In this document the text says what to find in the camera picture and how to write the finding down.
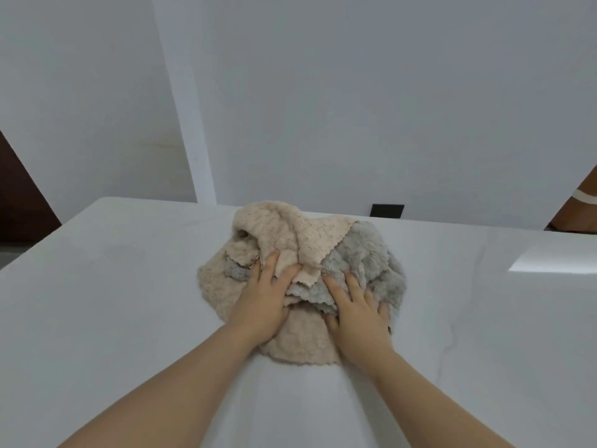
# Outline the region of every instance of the person's right hand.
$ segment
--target person's right hand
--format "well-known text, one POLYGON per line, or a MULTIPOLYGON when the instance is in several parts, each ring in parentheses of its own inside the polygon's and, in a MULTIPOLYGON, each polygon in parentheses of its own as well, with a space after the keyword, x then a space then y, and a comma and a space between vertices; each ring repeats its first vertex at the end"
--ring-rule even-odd
POLYGON ((325 323, 342 354, 369 376, 388 350, 393 351, 389 332, 390 307, 377 301, 370 289, 363 292, 350 272, 345 272, 348 298, 334 278, 324 275, 325 285, 338 305, 339 319, 328 314, 325 323))

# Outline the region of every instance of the towel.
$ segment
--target towel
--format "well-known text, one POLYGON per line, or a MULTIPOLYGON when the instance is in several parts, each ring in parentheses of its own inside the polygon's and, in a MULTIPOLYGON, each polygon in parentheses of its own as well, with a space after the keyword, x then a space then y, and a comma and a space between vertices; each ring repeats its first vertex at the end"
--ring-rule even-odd
POLYGON ((347 291, 343 271, 354 273, 374 296, 398 308, 405 278, 398 261, 372 223, 345 216, 308 218, 286 203, 253 203, 237 211, 232 238, 199 268, 199 286, 205 300, 223 320, 238 299, 252 263, 263 264, 280 251, 275 276, 289 265, 303 269, 288 288, 284 305, 291 305, 278 334, 260 346, 272 358, 297 364, 340 361, 320 312, 337 315, 337 307, 321 279, 331 275, 347 291))

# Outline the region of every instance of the microfiber cloth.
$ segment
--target microfiber cloth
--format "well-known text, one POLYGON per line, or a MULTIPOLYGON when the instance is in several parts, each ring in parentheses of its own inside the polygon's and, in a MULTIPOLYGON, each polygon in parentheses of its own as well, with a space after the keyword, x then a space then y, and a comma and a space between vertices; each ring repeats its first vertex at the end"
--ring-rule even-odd
POLYGON ((198 271, 203 296, 223 321, 246 285, 252 263, 264 263, 274 249, 280 251, 276 277, 291 264, 303 265, 287 291, 284 304, 292 305, 287 322, 260 346, 277 360, 298 364, 340 361, 320 314, 337 315, 322 272, 347 290, 343 271, 349 270, 363 288, 371 287, 378 300, 394 308, 406 289, 400 264, 373 224, 345 216, 308 218, 286 203, 253 203, 235 214, 232 238, 198 271))

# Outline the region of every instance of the white table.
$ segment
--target white table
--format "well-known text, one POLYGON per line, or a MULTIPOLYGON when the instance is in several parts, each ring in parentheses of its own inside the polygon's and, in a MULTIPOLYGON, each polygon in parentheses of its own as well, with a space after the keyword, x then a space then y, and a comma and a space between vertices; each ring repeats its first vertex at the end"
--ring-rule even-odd
MULTIPOLYGON (((59 444, 209 336, 195 274, 234 212, 104 198, 0 271, 0 446, 59 444)), ((594 447, 597 239, 371 221, 407 273, 398 352, 517 446, 594 447)), ((204 445, 406 446, 355 371, 261 356, 204 445)))

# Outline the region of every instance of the white wall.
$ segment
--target white wall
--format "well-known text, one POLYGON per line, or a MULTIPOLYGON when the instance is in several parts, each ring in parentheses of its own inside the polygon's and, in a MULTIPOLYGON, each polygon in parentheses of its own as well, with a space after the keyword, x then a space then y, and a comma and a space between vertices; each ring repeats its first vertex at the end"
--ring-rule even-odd
POLYGON ((0 130, 62 221, 196 201, 151 0, 3 0, 0 130))
POLYGON ((218 203, 542 229, 597 162, 595 0, 186 0, 218 203))

